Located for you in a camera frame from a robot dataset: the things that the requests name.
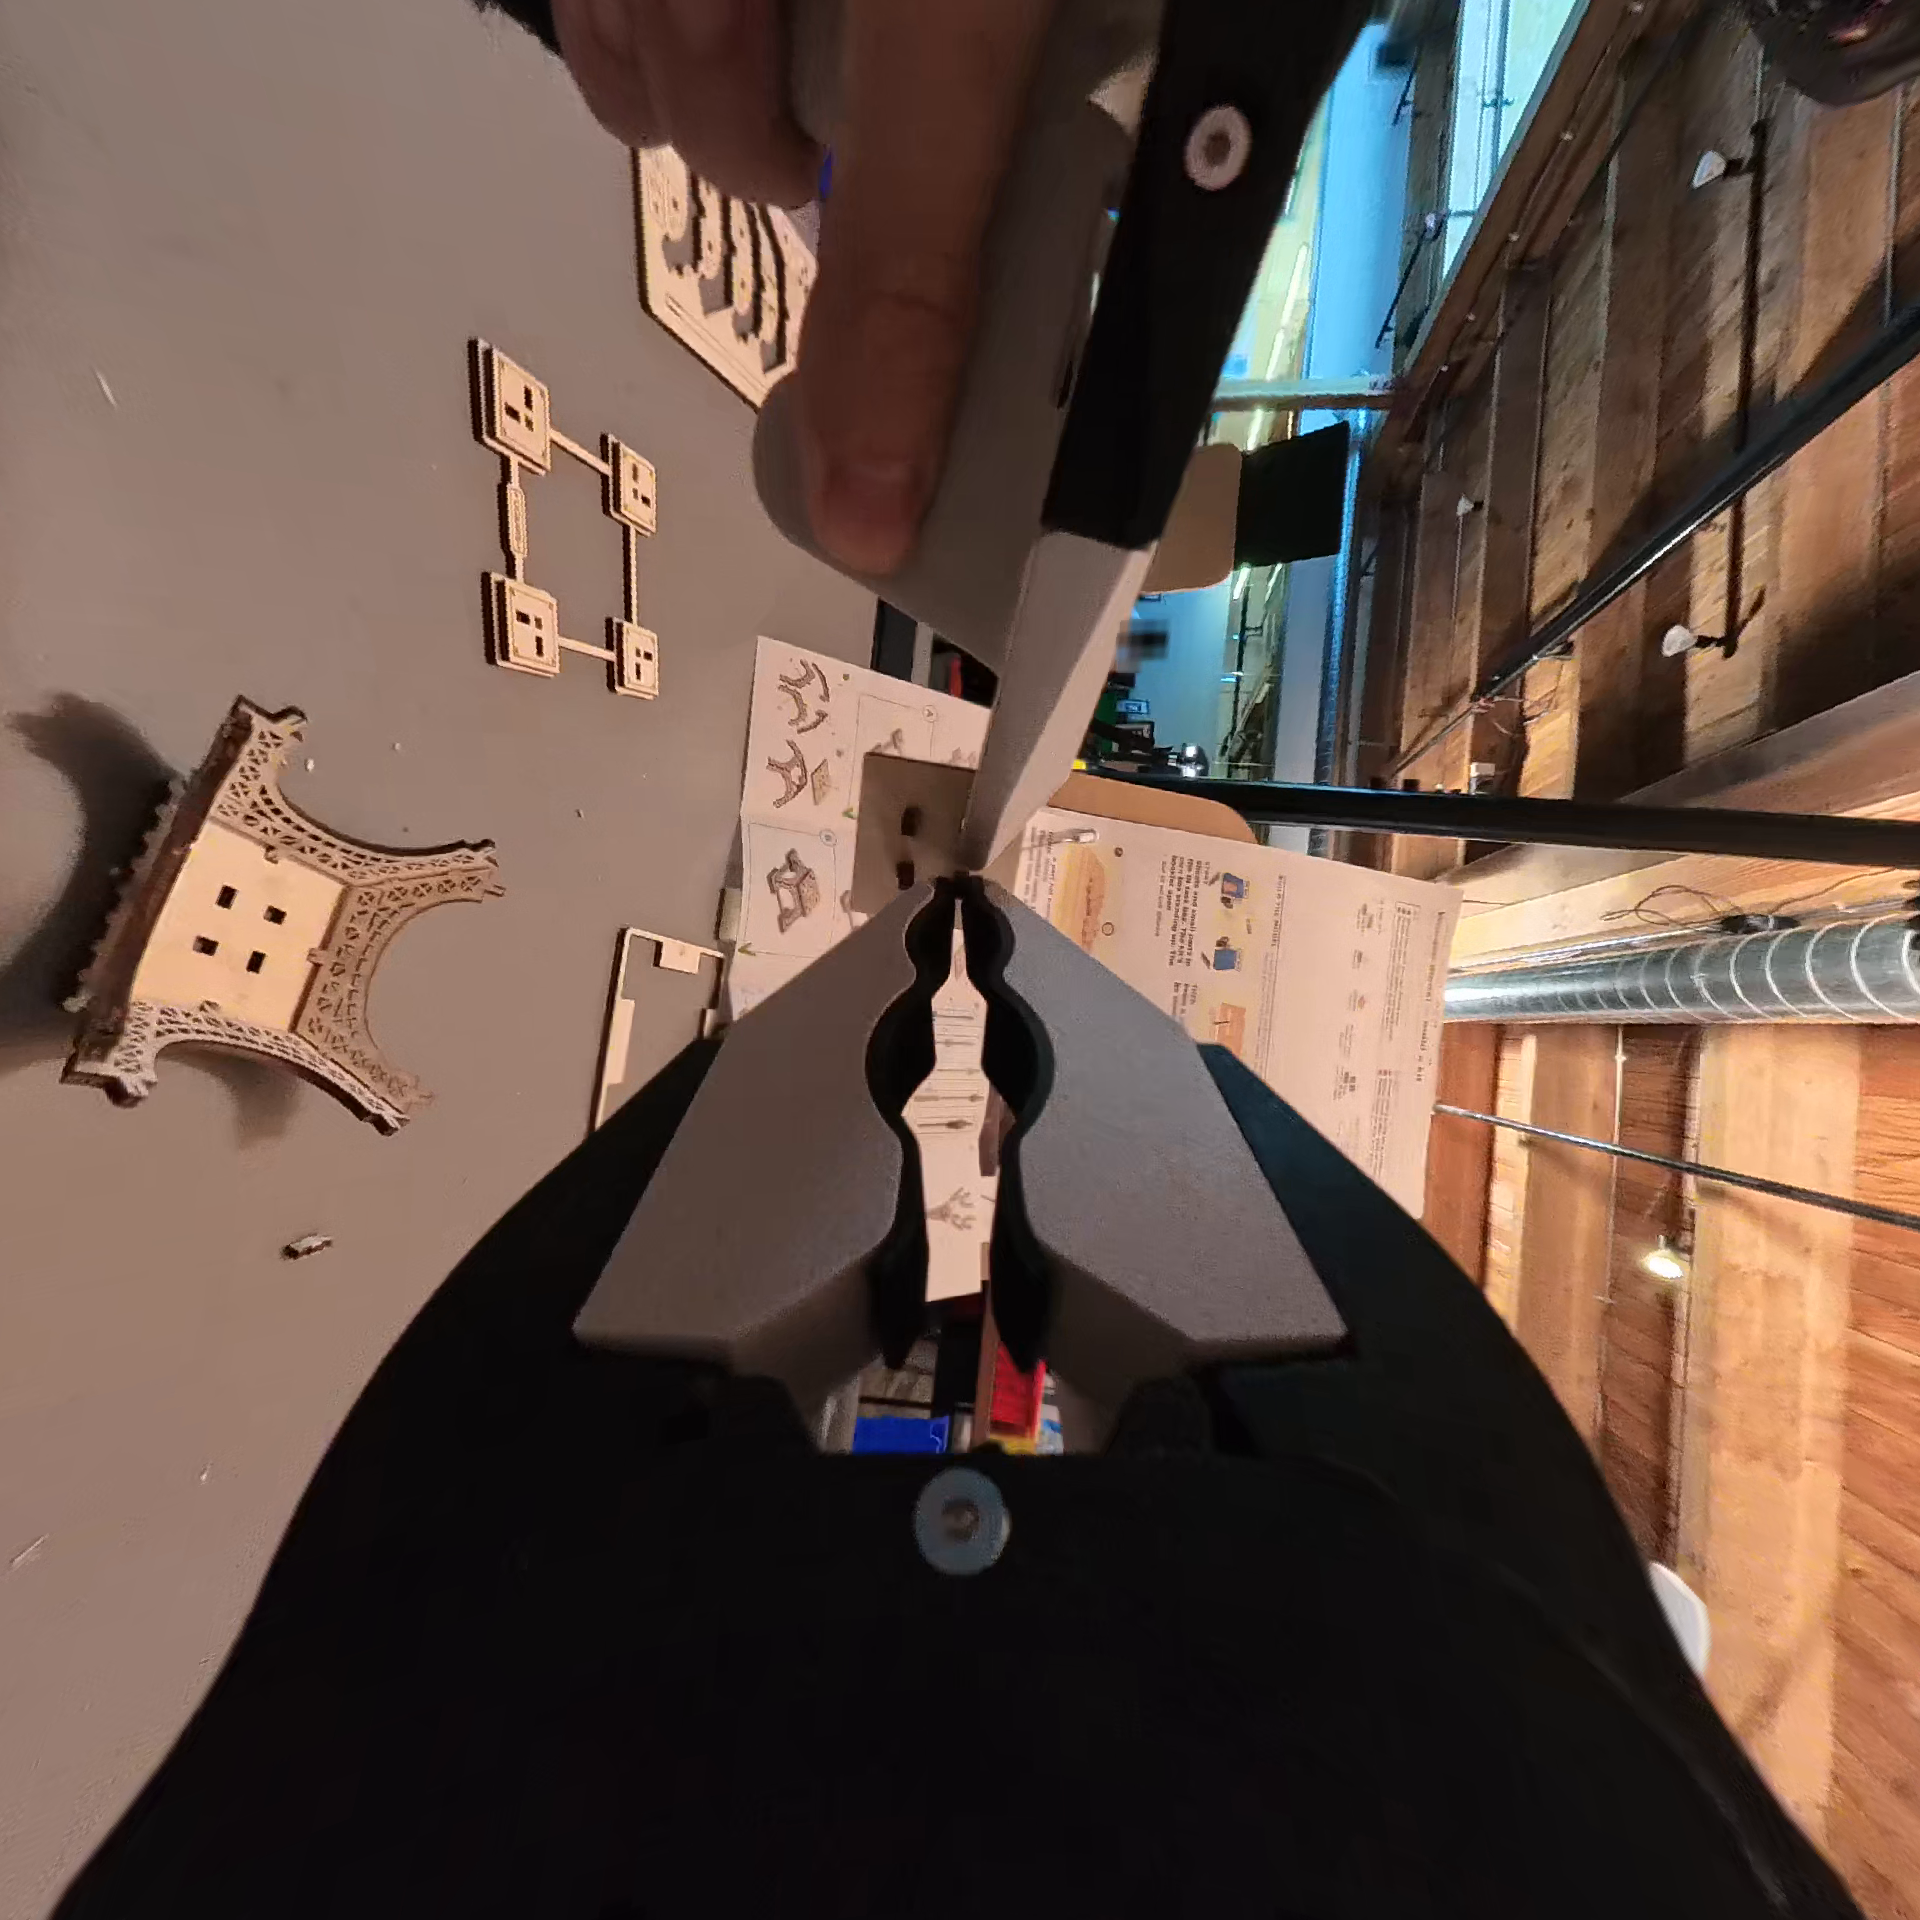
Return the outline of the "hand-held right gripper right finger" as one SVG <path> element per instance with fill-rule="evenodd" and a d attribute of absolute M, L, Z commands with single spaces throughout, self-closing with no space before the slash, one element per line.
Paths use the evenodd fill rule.
<path fill-rule="evenodd" d="M 1332 1356 L 1350 1329 L 1205 1052 L 1019 899 L 961 882 L 998 1141 L 990 1306 L 1047 1372 Z"/>

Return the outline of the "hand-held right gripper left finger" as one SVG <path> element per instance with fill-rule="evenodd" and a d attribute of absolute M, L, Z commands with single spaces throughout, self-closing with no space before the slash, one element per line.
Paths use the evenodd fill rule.
<path fill-rule="evenodd" d="M 726 1032 L 574 1337 L 728 1372 L 862 1372 L 923 1329 L 904 1120 L 935 1072 L 958 888 L 921 882 Z"/>

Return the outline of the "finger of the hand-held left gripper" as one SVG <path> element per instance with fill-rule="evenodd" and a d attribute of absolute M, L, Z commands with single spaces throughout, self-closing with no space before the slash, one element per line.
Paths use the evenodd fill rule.
<path fill-rule="evenodd" d="M 1067 779 L 1154 556 L 1154 542 L 1118 549 L 1071 533 L 1032 549 L 958 833 L 963 875 L 985 872 Z"/>

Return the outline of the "wooden square plate with pegs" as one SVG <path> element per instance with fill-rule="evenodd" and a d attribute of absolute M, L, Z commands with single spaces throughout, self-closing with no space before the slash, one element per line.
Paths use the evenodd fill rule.
<path fill-rule="evenodd" d="M 983 858 L 970 858 L 963 847 L 973 777 L 973 766 L 958 761 L 862 761 L 846 891 L 852 925 L 873 921 L 921 882 L 983 872 Z"/>

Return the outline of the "wooden lattice tower base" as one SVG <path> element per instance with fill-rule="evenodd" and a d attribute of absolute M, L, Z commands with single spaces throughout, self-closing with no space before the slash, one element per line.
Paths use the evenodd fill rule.
<path fill-rule="evenodd" d="M 493 843 L 387 849 L 327 828 L 282 793 L 299 709 L 236 699 L 131 858 L 78 988 L 63 1084 L 133 1107 L 195 1049 L 283 1067 L 381 1137 L 432 1100 L 372 1035 L 396 936 L 448 906 L 500 899 Z"/>

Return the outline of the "grey desk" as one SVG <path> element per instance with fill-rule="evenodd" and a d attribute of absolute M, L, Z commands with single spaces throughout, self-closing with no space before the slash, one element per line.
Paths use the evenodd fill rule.
<path fill-rule="evenodd" d="M 491 667 L 470 338 L 657 464 L 661 699 Z M 712 935 L 759 638 L 869 657 L 750 435 L 641 308 L 630 156 L 508 20 L 3 3 L 3 1918 L 60 1904 L 378 1359 L 579 1145 L 618 932 Z M 189 1049 L 133 1107 L 60 1076 L 115 877 L 236 694 L 307 712 L 288 793 L 327 826 L 495 847 L 504 894 L 378 966 L 432 1089 L 396 1137 Z"/>

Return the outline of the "person's left hand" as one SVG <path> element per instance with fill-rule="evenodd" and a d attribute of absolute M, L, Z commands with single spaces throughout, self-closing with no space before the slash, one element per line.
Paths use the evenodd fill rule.
<path fill-rule="evenodd" d="M 846 3 L 830 144 L 791 108 L 780 3 L 553 3 L 559 57 L 627 146 L 668 144 L 753 203 L 830 156 L 792 407 L 813 540 L 887 578 L 936 491 L 980 255 L 1050 3 Z"/>

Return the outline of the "wooden poster backing board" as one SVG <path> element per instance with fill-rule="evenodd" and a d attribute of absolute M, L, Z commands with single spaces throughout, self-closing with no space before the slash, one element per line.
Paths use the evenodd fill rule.
<path fill-rule="evenodd" d="M 1213 836 L 1238 847 L 1258 847 L 1258 828 L 1232 806 L 1197 793 L 1194 779 L 1177 779 L 1173 789 L 1150 786 L 1141 777 L 1106 777 L 1074 772 L 1050 793 L 1060 813 L 1087 813 L 1095 821 L 1118 821 L 1154 828 L 1178 828 Z"/>

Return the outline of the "large instruction poster sheet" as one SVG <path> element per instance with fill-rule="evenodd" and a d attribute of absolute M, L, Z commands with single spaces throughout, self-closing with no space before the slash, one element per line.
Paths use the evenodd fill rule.
<path fill-rule="evenodd" d="M 1060 806 L 1032 815 L 1013 875 L 1036 914 L 1423 1212 L 1452 888 Z"/>

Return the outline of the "black panel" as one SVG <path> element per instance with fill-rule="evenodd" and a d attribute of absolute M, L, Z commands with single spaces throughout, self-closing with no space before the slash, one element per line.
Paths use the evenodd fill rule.
<path fill-rule="evenodd" d="M 1343 549 L 1353 427 L 1344 418 L 1244 449 L 1235 564 L 1271 567 Z"/>

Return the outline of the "wooden laser-cut parts sheet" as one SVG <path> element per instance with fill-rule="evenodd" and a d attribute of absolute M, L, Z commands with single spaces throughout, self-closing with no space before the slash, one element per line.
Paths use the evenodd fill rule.
<path fill-rule="evenodd" d="M 780 207 L 730 197 L 672 146 L 632 152 L 637 281 L 654 323 L 750 407 L 797 363 L 821 264 Z"/>

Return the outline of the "black stand pole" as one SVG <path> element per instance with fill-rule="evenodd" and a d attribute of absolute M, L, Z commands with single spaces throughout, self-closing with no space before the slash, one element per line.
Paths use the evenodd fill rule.
<path fill-rule="evenodd" d="M 1781 858 L 1844 869 L 1917 869 L 1917 822 L 1745 806 L 1581 804 L 1448 789 L 1371 789 L 1282 779 L 1147 775 L 1147 793 L 1205 801 L 1252 826 L 1366 828 L 1495 847 Z"/>

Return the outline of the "silver ventilation duct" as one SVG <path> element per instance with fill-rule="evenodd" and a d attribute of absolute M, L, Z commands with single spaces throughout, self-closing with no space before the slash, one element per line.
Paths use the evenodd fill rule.
<path fill-rule="evenodd" d="M 1452 974 L 1448 1022 L 1917 1024 L 1917 917 L 1802 921 Z"/>

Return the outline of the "black metal rail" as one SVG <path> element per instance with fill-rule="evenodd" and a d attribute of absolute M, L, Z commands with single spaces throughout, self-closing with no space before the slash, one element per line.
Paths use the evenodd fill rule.
<path fill-rule="evenodd" d="M 1821 378 L 1793 390 L 1764 427 L 1741 443 L 1722 467 L 1714 467 L 1675 508 L 1667 508 L 1648 533 L 1624 549 L 1612 549 L 1595 576 L 1588 576 L 1568 603 L 1510 646 L 1468 690 L 1465 704 L 1478 709 L 1505 694 L 1529 668 L 1564 651 L 1598 614 L 1612 608 L 1634 583 L 1651 576 L 1671 553 L 1679 553 L 1698 529 L 1731 514 L 1752 485 L 1799 458 L 1818 435 L 1825 435 L 1862 399 L 1886 385 L 1908 363 L 1917 360 L 1917 301 L 1905 303 L 1868 342 L 1849 353 Z"/>

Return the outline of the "wooden four-square frame piece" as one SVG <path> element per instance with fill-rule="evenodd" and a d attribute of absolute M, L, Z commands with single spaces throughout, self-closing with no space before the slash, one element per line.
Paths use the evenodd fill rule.
<path fill-rule="evenodd" d="M 500 564 L 484 572 L 484 651 L 493 668 L 559 678 L 566 661 L 605 668 L 618 699 L 661 694 L 661 638 L 641 623 L 641 549 L 661 529 L 661 474 L 618 439 L 580 443 L 553 418 L 547 385 L 525 363 L 485 338 L 470 338 L 475 439 L 495 464 Z M 602 640 L 563 629 L 559 599 L 533 578 L 529 481 L 553 464 L 579 464 L 596 481 L 602 514 L 619 540 L 619 611 Z"/>

